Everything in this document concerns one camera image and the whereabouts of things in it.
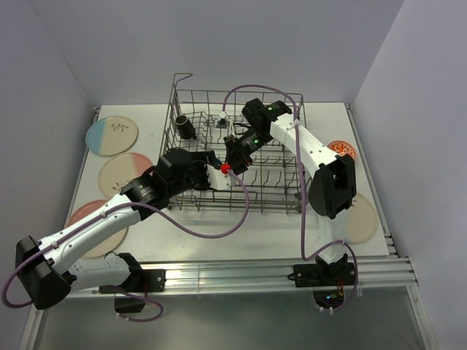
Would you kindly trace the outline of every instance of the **plate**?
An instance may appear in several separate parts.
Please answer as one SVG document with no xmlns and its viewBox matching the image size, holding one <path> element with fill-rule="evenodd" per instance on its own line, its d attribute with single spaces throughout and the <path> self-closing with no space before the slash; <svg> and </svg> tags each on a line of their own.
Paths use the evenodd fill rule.
<svg viewBox="0 0 467 350">
<path fill-rule="evenodd" d="M 138 138 L 136 123 L 122 115 L 98 120 L 86 133 L 86 144 L 96 155 L 113 156 L 125 152 Z"/>
<path fill-rule="evenodd" d="M 99 188 L 105 198 L 112 198 L 132 179 L 141 176 L 153 162 L 139 153 L 116 155 L 104 164 L 99 172 Z"/>
<path fill-rule="evenodd" d="M 347 237 L 349 243 L 362 243 L 373 237 L 378 228 L 376 209 L 360 193 L 352 200 L 347 217 Z"/>
<path fill-rule="evenodd" d="M 101 208 L 107 201 L 104 199 L 101 199 L 99 201 L 92 201 L 78 210 L 76 210 L 72 217 L 70 217 L 70 220 L 66 224 L 66 226 L 73 225 L 75 222 L 80 221 L 84 217 L 87 217 L 89 214 L 91 214 L 93 211 L 96 211 L 97 209 Z M 125 238 L 125 234 L 128 231 L 128 228 L 124 228 L 123 230 L 118 231 L 116 234 L 113 236 L 109 237 L 99 245 L 95 246 L 92 248 L 89 252 L 84 254 L 82 256 L 82 259 L 91 259 L 94 257 L 101 257 L 102 255 L 107 254 L 111 250 L 117 248 L 117 246 L 123 241 Z"/>
<path fill-rule="evenodd" d="M 357 159 L 357 152 L 355 151 L 355 148 L 353 148 L 353 146 L 346 141 L 332 141 L 328 145 L 328 148 L 332 149 L 334 152 L 339 153 L 340 156 L 349 155 L 353 158 L 353 160 Z"/>
</svg>

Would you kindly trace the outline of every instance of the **metal wire rack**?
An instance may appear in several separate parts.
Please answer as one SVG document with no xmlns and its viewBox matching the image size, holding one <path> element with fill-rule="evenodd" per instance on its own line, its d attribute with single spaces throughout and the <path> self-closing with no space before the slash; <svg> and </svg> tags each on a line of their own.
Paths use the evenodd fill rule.
<svg viewBox="0 0 467 350">
<path fill-rule="evenodd" d="M 178 84 L 191 77 L 191 73 L 176 73 L 172 82 L 169 108 L 164 126 L 161 154 L 171 148 L 179 147 L 188 151 L 214 150 L 216 156 L 225 160 L 224 136 L 227 128 L 218 128 L 216 119 L 222 109 L 222 103 L 228 91 L 221 90 L 184 90 Z M 306 125 L 304 97 L 298 93 L 289 93 L 296 101 L 301 122 Z M 242 116 L 243 105 L 254 98 L 264 104 L 282 100 L 291 106 L 284 96 L 262 90 L 238 90 L 232 94 L 225 108 L 231 123 L 247 123 Z M 186 115 L 196 129 L 196 140 L 182 140 L 175 127 L 175 118 Z M 242 126 L 235 126 L 236 133 L 245 132 Z M 273 140 L 252 155 L 253 164 L 240 175 L 250 194 L 250 209 L 260 211 L 301 210 L 301 189 L 298 176 L 297 160 L 284 145 Z M 229 190 L 200 192 L 191 190 L 173 197 L 169 208 L 243 210 L 244 193 L 236 184 Z"/>
</svg>

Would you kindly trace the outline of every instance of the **black cup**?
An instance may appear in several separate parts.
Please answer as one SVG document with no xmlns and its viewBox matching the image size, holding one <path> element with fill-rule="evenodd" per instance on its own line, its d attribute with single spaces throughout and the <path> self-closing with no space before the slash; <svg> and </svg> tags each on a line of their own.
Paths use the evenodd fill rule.
<svg viewBox="0 0 467 350">
<path fill-rule="evenodd" d="M 187 118 L 186 115 L 179 115 L 175 118 L 175 125 L 178 130 L 178 134 L 184 140 L 193 139 L 196 140 L 196 131 L 191 121 Z"/>
</svg>

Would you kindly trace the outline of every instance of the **patterned orange bowl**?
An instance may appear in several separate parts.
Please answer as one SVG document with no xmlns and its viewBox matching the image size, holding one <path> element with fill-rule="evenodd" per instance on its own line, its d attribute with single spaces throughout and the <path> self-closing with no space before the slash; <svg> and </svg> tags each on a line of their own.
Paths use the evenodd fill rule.
<svg viewBox="0 0 467 350">
<path fill-rule="evenodd" d="M 339 155 L 349 155 L 350 157 L 353 158 L 353 160 L 357 159 L 357 152 L 355 151 L 355 148 L 346 141 L 332 141 L 328 147 L 332 149 L 334 152 L 339 153 Z"/>
</svg>

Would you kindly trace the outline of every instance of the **red plate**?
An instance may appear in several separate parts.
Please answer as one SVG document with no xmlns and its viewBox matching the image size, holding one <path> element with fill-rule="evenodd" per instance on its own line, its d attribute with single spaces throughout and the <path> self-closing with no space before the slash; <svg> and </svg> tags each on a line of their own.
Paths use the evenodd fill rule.
<svg viewBox="0 0 467 350">
<path fill-rule="evenodd" d="M 339 153 L 339 155 L 349 155 L 350 157 L 353 158 L 353 160 L 357 159 L 357 152 L 355 151 L 355 148 L 346 141 L 332 141 L 329 145 L 328 148 L 332 149 L 334 152 Z"/>
</svg>

